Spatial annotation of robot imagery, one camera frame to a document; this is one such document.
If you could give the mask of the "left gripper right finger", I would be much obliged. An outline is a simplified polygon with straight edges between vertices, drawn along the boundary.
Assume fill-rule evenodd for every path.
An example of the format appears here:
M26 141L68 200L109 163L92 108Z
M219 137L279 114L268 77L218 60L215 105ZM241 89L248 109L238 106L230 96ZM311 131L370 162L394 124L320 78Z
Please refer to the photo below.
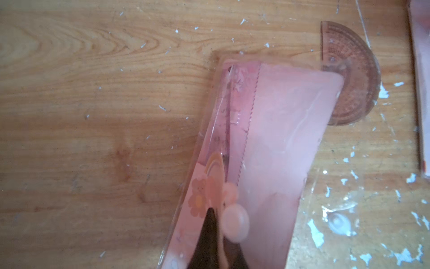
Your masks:
M238 243L224 240L224 252L227 258L228 269L249 269Z

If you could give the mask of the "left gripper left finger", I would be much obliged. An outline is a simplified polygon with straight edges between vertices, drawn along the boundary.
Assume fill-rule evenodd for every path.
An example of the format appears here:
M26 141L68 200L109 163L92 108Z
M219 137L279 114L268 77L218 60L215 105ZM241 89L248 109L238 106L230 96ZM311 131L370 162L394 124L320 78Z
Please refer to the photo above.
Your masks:
M188 269L218 269L217 220L213 208L209 208Z

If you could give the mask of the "pink banknote bundle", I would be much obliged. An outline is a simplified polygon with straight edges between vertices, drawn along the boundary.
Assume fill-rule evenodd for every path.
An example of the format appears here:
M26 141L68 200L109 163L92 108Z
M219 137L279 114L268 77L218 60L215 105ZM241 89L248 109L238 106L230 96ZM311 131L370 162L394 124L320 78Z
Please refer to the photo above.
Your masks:
M225 181L218 153L205 147L224 62L260 61L260 75L239 184ZM238 243L249 269L284 269L312 162L344 85L322 61L224 54L216 68L193 166L159 260L187 269L209 208L217 220L218 268L224 240Z

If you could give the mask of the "pink tinted straight ruler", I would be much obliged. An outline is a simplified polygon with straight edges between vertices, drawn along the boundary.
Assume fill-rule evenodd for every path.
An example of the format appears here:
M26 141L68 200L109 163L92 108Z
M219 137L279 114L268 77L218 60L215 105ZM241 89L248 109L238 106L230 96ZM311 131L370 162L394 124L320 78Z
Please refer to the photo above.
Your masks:
M258 85L260 61L224 62L217 81L217 97L207 130L208 154L218 153L225 181L238 185Z

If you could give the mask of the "pink tinted protractor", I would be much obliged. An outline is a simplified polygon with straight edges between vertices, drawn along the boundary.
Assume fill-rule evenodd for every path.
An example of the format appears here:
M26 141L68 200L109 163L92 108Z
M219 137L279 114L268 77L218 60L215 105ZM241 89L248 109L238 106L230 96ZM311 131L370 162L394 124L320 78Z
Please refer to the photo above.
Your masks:
M377 103L380 66L369 46L350 28L332 21L322 21L320 26L322 70L344 78L329 125L358 122Z

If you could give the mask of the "pink ruler set pouch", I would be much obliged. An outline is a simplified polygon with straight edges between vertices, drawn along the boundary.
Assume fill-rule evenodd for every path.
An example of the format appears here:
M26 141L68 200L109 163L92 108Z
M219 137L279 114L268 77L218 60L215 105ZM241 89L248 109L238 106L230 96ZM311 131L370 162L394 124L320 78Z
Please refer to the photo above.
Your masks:
M430 2L408 1L419 122L421 176L430 178Z

